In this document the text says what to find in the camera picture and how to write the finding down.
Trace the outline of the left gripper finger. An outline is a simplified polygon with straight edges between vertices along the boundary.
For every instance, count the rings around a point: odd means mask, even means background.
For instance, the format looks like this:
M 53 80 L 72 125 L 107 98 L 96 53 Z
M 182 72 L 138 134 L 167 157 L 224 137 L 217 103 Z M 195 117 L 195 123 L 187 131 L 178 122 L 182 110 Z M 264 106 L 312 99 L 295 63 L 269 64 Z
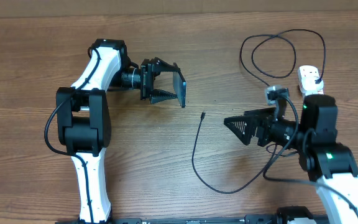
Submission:
M 161 72 L 178 72 L 179 67 L 177 64 L 170 65 L 169 63 L 163 61 L 162 59 L 155 57 L 153 59 L 153 72 L 161 73 Z
M 156 103 L 160 103 L 161 101 L 172 100 L 176 98 L 177 95 L 174 93 L 170 93 L 165 90 L 154 89 L 150 94 L 150 103 L 156 104 Z

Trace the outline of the Galaxy smartphone teal screen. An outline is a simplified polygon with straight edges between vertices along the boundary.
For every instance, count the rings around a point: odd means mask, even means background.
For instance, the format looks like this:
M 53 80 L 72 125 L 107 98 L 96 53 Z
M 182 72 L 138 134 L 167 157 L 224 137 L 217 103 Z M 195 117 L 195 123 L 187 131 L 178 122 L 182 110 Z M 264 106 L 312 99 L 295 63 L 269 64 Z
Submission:
M 173 64 L 176 71 L 173 72 L 173 89 L 182 108 L 186 106 L 186 80 L 176 63 Z

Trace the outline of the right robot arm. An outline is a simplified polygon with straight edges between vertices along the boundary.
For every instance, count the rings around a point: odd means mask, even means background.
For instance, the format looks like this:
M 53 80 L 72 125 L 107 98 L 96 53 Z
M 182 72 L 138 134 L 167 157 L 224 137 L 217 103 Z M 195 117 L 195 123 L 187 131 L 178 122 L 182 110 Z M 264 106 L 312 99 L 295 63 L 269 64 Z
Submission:
M 243 144 L 257 137 L 264 147 L 271 142 L 295 149 L 308 180 L 293 183 L 312 185 L 326 210 L 329 223 L 358 223 L 358 166 L 352 151 L 336 141 L 338 108 L 328 95 L 309 95 L 303 101 L 302 114 L 293 121 L 284 118 L 288 96 L 278 96 L 274 108 L 245 111 L 242 116 L 224 119 Z

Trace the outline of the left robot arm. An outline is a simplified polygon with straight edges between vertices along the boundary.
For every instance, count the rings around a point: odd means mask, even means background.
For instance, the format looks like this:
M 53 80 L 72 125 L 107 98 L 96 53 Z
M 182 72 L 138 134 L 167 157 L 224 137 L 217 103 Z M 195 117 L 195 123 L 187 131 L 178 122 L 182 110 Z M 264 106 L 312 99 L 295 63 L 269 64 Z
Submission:
M 81 208 L 77 223 L 112 223 L 104 158 L 111 142 L 107 92 L 139 90 L 152 104 L 177 99 L 185 107 L 186 81 L 176 63 L 155 57 L 132 62 L 123 40 L 96 39 L 83 74 L 56 94 L 58 139 L 76 170 Z

